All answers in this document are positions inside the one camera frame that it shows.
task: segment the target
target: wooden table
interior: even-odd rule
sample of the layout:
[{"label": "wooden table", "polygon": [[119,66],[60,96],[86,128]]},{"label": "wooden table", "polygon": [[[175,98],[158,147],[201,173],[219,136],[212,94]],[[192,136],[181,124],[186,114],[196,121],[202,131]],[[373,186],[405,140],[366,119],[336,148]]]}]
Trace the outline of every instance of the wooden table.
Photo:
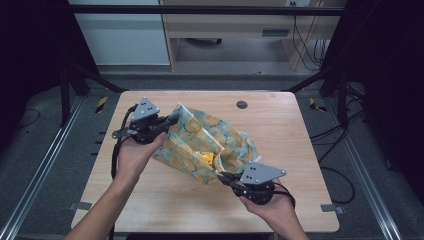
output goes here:
[{"label": "wooden table", "polygon": [[[334,232],[339,223],[295,96],[287,92],[130,91],[117,104],[81,202],[95,203],[111,183],[113,131],[127,109],[146,96],[172,112],[178,102],[230,122],[253,140],[261,162],[287,171],[280,180],[297,201],[296,212],[307,232]],[[236,103],[246,101],[239,109]],[[86,214],[77,210],[72,227]],[[151,159],[116,222],[116,232],[272,232],[259,217],[246,211],[230,187],[203,185],[194,177]]]}]

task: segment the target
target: crumpled plastic bag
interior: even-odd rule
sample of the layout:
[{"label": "crumpled plastic bag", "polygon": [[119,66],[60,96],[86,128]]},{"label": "crumpled plastic bag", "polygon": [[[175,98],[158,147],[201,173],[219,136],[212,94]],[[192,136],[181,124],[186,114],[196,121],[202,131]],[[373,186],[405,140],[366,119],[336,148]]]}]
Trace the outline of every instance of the crumpled plastic bag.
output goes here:
[{"label": "crumpled plastic bag", "polygon": [[[194,176],[204,184],[216,182],[219,172],[241,173],[249,161],[260,156],[247,133],[238,132],[221,119],[181,103],[170,114],[178,115],[163,146],[153,157]],[[204,156],[213,156],[206,161]]]}]

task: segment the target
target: floor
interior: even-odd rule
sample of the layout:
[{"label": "floor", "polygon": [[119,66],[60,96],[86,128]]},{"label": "floor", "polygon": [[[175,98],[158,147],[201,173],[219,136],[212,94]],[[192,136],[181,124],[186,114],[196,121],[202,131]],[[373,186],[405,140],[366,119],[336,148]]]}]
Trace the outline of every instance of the floor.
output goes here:
[{"label": "floor", "polygon": [[[134,67],[100,69],[103,77],[121,87],[145,90],[280,91],[316,72],[305,66],[292,71],[284,49],[273,39],[223,39],[220,45],[213,41],[184,40],[180,43],[177,60],[174,71],[144,66],[143,75],[137,72],[140,68]],[[309,68],[314,66],[310,60],[305,60]],[[66,139],[56,138],[61,131],[60,89],[56,87],[31,99],[28,109],[33,110],[26,112],[21,128],[16,129],[9,148],[1,155],[0,223],[3,227],[8,221],[14,223],[16,239],[61,239],[70,229],[74,212],[69,205],[81,197],[100,148],[99,142],[104,138],[119,99],[119,94],[94,81],[87,82],[90,94],[71,98],[79,114],[72,119]],[[338,125],[336,96],[321,98],[317,91],[320,84],[318,81],[296,93],[310,136]],[[99,99],[104,96],[108,101],[103,111],[95,113]],[[318,109],[310,107],[311,98]],[[424,207],[402,174],[386,168],[384,155],[366,118],[359,113],[358,101],[352,101],[349,107],[349,116],[359,118],[352,119],[347,136],[328,155],[326,152],[341,135],[340,129],[323,139],[311,139],[317,159],[325,156],[320,166],[333,203],[340,210],[337,215],[340,229],[335,233],[308,233],[309,237],[424,239]],[[61,148],[47,156],[53,159],[51,162],[45,161],[55,141],[62,144]],[[38,171],[40,166],[47,170],[46,174]],[[42,176],[41,185],[32,181],[34,175]],[[13,218],[14,211],[20,211],[24,218]],[[159,238],[144,235],[143,239]]]}]

